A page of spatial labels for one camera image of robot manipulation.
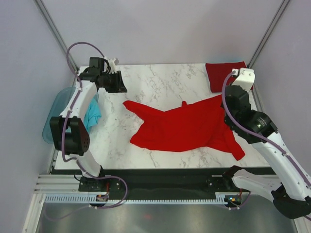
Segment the blue plastic container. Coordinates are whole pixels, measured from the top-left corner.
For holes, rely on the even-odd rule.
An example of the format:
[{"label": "blue plastic container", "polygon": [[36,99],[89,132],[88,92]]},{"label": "blue plastic container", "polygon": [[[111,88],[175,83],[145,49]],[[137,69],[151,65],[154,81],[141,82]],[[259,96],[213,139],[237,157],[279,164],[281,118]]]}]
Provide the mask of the blue plastic container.
[{"label": "blue plastic container", "polygon": [[[67,104],[69,103],[76,87],[68,87],[65,88],[64,90],[60,91],[52,105],[52,108],[50,110],[49,116],[47,118],[47,121],[45,122],[43,132],[42,132],[42,137],[43,140],[46,141],[49,144],[54,144],[53,142],[53,137],[52,137],[52,132],[50,128],[50,119],[51,117],[58,117],[60,113],[66,108]],[[98,93],[95,95],[96,101],[98,101]]]}]

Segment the white marble surface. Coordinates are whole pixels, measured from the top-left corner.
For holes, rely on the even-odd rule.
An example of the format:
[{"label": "white marble surface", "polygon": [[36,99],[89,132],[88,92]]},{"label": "white marble surface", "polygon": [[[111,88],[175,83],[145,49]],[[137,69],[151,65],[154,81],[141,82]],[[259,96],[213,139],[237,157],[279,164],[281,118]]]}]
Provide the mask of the white marble surface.
[{"label": "white marble surface", "polygon": [[[212,148],[186,152],[151,151],[130,143],[142,120],[122,104],[133,100],[163,111],[211,98],[205,64],[118,66],[128,93],[108,94],[99,90],[102,118],[90,133],[90,150],[103,168],[183,168],[269,166],[247,142],[236,135],[245,156],[236,161],[231,153]],[[74,161],[64,163],[59,153],[55,169],[77,169]]]}]

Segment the red garment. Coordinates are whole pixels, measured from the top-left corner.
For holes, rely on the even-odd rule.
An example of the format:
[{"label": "red garment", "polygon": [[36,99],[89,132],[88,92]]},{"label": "red garment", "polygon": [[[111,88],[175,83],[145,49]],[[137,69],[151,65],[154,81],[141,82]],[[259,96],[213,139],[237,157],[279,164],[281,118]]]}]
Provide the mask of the red garment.
[{"label": "red garment", "polygon": [[[235,63],[219,63],[219,64],[205,64],[205,68],[207,71],[209,83],[210,83],[210,90],[211,92],[221,92],[223,83],[225,78],[229,73],[231,73],[232,69],[240,69],[246,68],[245,62],[235,62]],[[231,77],[227,85],[232,83],[236,77]]]},{"label": "red garment", "polygon": [[175,152],[211,147],[230,152],[240,160],[245,153],[224,123],[221,103],[221,96],[193,104],[183,101],[181,107],[163,112],[127,100],[125,107],[144,120],[131,143],[150,150]]}]

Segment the white cable tray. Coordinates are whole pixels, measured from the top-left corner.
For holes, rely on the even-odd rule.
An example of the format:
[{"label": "white cable tray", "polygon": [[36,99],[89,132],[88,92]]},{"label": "white cable tray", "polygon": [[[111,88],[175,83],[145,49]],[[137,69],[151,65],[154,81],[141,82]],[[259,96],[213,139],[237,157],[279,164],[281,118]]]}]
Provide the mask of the white cable tray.
[{"label": "white cable tray", "polygon": [[[47,194],[45,203],[87,203],[87,204],[114,204],[120,200],[98,201],[96,194]],[[217,195],[216,199],[202,200],[125,200],[124,204],[227,204],[224,195]]]}]

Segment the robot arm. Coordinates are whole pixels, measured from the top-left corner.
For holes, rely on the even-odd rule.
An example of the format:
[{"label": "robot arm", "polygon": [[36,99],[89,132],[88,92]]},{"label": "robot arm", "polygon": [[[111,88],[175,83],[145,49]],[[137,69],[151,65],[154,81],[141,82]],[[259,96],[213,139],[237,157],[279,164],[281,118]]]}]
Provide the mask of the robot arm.
[{"label": "robot arm", "polygon": [[[266,179],[237,166],[233,166],[224,177],[232,180],[236,187],[250,190],[272,201],[288,218],[308,215],[311,212],[309,175],[285,146],[272,120],[265,113],[251,109],[248,92],[255,80],[254,71],[241,68],[233,72],[239,76],[225,88],[225,102],[234,120],[242,127],[237,126],[228,114],[225,115],[225,123],[258,150],[279,179]],[[260,134],[261,138],[251,132]],[[276,146],[262,138],[275,142]]]},{"label": "robot arm", "polygon": [[[91,57],[89,67],[80,74],[82,88],[77,82],[75,92],[70,99],[65,110],[58,117],[52,117],[50,127],[53,141],[57,150],[62,150],[62,140],[64,140],[64,150],[66,160],[76,160],[81,167],[89,174],[98,177],[102,167],[95,161],[89,150],[90,139],[83,125],[84,116],[88,106],[99,90],[105,88],[108,93],[127,92],[120,71],[116,71],[117,59],[106,60],[104,58]],[[66,123],[66,129],[70,132],[63,135],[62,130]]]}]

